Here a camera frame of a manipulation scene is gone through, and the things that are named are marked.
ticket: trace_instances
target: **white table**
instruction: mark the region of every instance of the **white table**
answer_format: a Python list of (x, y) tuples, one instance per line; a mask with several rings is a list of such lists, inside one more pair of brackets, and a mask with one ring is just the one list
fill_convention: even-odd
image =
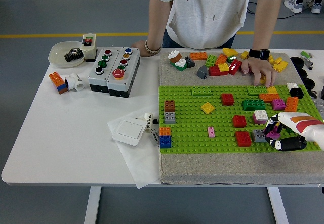
[[(299, 56), (301, 50), (273, 51)], [(315, 56), (314, 69), (305, 70), (316, 82), (315, 90), (320, 95), (324, 51), (307, 52)], [(151, 101), (145, 97), (158, 97), (159, 86), (159, 55), (141, 58), (129, 98), (91, 91), (87, 78), (92, 65), (82, 63), (68, 69), (49, 65), (2, 172), (2, 179), (10, 185), (92, 186), (88, 210), (94, 209), (92, 213), (87, 211), (85, 223), (95, 220), (101, 186), (135, 185), (106, 123), (148, 106)], [(62, 78), (74, 72), (86, 87), (59, 95), (48, 78), (54, 71)], [(163, 186), (160, 182), (151, 185)]]

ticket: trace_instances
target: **white paper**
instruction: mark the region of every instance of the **white paper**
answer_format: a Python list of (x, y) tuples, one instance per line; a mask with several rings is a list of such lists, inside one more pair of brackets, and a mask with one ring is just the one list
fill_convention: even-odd
[[(152, 113), (153, 119), (158, 119), (158, 103), (126, 116), (144, 120), (145, 113)], [(116, 131), (122, 119), (123, 117), (107, 123), (112, 133)], [(144, 132), (135, 147), (122, 142), (115, 142), (138, 189), (160, 179), (158, 124), (152, 125), (151, 132)]]

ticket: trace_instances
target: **white bowl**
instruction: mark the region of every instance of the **white bowl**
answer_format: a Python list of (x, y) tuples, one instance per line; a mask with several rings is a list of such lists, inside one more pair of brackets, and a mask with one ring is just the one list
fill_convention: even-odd
[(78, 66), (85, 60), (84, 56), (80, 59), (67, 62), (64, 55), (69, 53), (70, 49), (72, 48), (81, 48), (81, 45), (81, 42), (76, 41), (57, 43), (51, 48), (49, 62), (59, 68)]

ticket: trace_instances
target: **sneaker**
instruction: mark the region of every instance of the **sneaker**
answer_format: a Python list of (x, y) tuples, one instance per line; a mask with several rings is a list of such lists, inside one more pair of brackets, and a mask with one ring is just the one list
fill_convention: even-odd
[(304, 6), (302, 3), (296, 3), (296, 0), (285, 0), (283, 3), (287, 8), (292, 10), (293, 13), (301, 13)]
[(315, 0), (312, 0), (308, 6), (310, 7), (310, 11), (312, 13), (320, 13), (320, 9), (322, 8), (322, 4), (321, 3), (315, 3)]

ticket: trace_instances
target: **table leg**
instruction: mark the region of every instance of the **table leg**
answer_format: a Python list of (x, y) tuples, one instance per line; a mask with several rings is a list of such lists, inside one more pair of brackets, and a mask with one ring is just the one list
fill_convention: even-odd
[(91, 186), (85, 217), (85, 224), (96, 224), (101, 186)]
[(288, 224), (285, 207), (281, 199), (280, 191), (278, 187), (267, 187), (272, 210), (277, 224)]

